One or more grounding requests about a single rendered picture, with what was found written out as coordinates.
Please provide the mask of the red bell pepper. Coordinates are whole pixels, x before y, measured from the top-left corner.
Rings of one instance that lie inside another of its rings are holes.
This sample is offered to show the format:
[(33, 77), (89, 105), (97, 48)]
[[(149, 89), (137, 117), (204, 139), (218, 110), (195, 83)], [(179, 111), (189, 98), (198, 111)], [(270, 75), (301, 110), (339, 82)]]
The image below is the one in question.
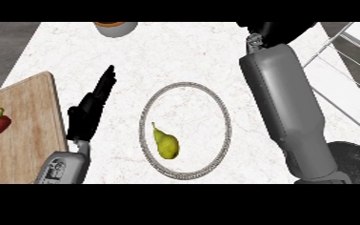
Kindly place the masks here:
[(5, 115), (5, 109), (0, 108), (0, 133), (9, 128), (12, 119)]

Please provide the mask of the dark grey round object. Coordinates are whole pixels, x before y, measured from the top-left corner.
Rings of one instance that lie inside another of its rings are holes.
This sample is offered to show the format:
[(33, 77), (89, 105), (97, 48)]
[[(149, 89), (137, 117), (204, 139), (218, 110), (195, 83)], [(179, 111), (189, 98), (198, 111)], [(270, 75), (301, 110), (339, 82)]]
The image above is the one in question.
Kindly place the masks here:
[(360, 184), (360, 145), (347, 141), (328, 144), (339, 171), (348, 175), (353, 184)]

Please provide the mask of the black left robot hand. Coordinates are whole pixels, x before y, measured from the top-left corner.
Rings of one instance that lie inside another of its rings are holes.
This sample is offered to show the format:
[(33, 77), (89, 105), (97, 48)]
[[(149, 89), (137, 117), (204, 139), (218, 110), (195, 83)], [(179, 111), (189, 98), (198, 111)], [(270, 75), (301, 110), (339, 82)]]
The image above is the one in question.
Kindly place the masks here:
[(84, 95), (78, 105), (71, 106), (68, 109), (68, 140), (92, 140), (100, 123), (105, 102), (115, 82), (114, 66), (109, 66), (100, 77), (95, 90)]

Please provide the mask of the wooden cutting board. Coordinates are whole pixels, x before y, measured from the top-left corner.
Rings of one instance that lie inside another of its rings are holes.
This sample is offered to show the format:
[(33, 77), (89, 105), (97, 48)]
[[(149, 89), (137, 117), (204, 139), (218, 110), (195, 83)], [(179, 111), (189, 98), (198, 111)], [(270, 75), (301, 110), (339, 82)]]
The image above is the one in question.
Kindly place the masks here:
[(0, 184), (30, 184), (52, 153), (68, 150), (52, 73), (41, 72), (2, 89), (0, 107), (12, 119), (0, 133)]

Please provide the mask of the round white placemat grey rim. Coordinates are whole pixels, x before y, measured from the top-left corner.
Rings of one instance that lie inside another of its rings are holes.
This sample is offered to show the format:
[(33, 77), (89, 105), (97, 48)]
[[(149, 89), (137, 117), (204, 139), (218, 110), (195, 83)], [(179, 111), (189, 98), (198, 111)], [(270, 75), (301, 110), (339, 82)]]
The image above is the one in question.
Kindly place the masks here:
[[(158, 153), (154, 130), (173, 135), (180, 153), (164, 159)], [(230, 145), (232, 124), (226, 103), (195, 82), (177, 82), (151, 96), (139, 117), (139, 144), (155, 170), (177, 180), (208, 175), (220, 166)]]

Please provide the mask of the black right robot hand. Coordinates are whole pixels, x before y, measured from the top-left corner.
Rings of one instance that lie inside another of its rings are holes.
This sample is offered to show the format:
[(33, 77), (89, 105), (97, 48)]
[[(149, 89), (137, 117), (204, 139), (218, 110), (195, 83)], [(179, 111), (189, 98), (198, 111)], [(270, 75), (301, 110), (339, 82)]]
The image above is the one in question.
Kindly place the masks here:
[(246, 28), (249, 34), (261, 35), (264, 48), (272, 48), (279, 44), (288, 44), (316, 25), (313, 21), (300, 22), (236, 22), (241, 28)]

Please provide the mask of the yellow-green pear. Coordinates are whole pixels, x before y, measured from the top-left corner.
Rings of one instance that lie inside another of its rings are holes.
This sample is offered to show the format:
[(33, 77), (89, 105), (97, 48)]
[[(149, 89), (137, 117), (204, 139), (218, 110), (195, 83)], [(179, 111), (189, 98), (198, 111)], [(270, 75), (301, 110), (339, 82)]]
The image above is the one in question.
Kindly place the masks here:
[(164, 159), (174, 159), (180, 153), (177, 138), (171, 134), (164, 133), (156, 126), (154, 126), (154, 137), (161, 157)]

